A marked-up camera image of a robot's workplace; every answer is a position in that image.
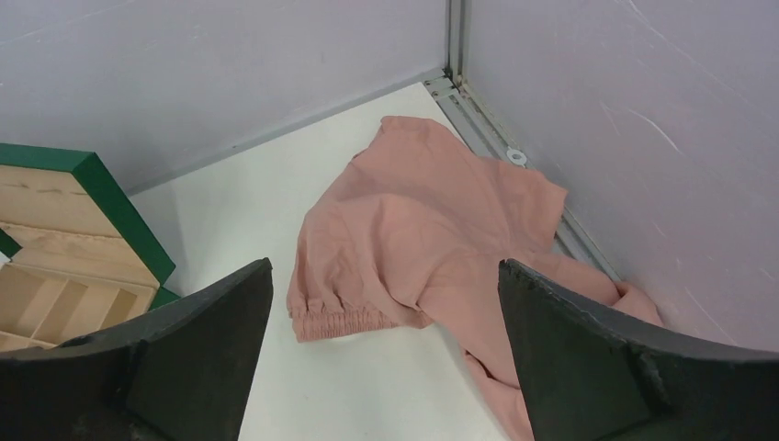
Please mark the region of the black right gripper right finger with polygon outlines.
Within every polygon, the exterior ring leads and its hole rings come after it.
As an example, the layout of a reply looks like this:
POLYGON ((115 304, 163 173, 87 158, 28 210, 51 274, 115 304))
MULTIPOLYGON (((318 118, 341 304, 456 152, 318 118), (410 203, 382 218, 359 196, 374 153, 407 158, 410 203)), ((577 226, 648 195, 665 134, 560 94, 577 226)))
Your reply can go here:
POLYGON ((775 440, 778 355, 643 322, 513 259, 498 292, 538 440, 775 440))

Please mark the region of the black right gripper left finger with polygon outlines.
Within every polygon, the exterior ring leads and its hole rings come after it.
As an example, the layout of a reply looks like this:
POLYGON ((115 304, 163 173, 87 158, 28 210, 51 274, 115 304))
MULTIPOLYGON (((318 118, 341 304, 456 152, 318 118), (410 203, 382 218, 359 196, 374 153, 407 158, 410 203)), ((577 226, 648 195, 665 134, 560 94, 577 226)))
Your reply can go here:
POLYGON ((51 349, 1 356, 4 440, 235 440, 274 297, 259 259, 51 349))

